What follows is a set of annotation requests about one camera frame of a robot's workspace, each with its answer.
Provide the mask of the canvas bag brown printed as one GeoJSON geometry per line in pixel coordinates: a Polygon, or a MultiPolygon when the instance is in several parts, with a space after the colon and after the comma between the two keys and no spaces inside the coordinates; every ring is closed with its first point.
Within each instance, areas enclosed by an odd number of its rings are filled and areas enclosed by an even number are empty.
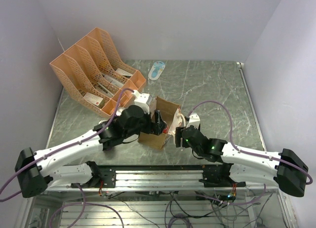
{"type": "Polygon", "coordinates": [[[151,110],[159,110],[166,129],[160,135],[140,133],[138,143],[150,148],[161,150],[165,143],[171,139],[175,143],[176,127],[185,127],[185,117],[181,113],[181,106],[156,96],[150,106],[151,110]]]}

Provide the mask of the purple soda can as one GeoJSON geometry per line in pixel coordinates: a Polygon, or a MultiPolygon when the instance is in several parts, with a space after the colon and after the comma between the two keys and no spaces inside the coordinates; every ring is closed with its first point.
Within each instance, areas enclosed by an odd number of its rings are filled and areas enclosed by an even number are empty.
{"type": "Polygon", "coordinates": [[[121,116],[122,112],[125,110],[124,107],[119,107],[116,111],[116,116],[121,116]]]}
{"type": "Polygon", "coordinates": [[[107,123],[107,121],[108,121],[108,120],[104,118],[104,119],[101,119],[98,123],[99,123],[99,124],[107,123]]]}

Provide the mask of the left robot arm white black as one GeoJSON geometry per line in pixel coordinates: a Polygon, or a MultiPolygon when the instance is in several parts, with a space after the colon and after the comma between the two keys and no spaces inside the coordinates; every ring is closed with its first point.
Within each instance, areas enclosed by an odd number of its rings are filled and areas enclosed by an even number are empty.
{"type": "Polygon", "coordinates": [[[104,151],[120,145],[125,139],[141,133],[159,136],[167,128],[161,112],[145,112],[131,105],[119,116],[112,114],[106,122],[96,125],[87,133],[53,148],[33,151],[23,149],[17,159],[15,172],[24,198],[44,192],[56,181],[54,172],[89,153],[104,151]]]}

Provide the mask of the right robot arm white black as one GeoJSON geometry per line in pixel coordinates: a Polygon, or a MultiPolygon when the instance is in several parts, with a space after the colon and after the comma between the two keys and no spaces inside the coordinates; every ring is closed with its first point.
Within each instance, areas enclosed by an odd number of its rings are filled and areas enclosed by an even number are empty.
{"type": "Polygon", "coordinates": [[[194,126],[177,127],[175,145],[191,148],[200,158],[219,162],[224,170],[218,173],[223,186],[231,183],[253,182],[278,186],[284,193],[303,197],[308,167],[292,150],[262,152],[248,148],[236,149],[225,140],[207,138],[194,126]]]}

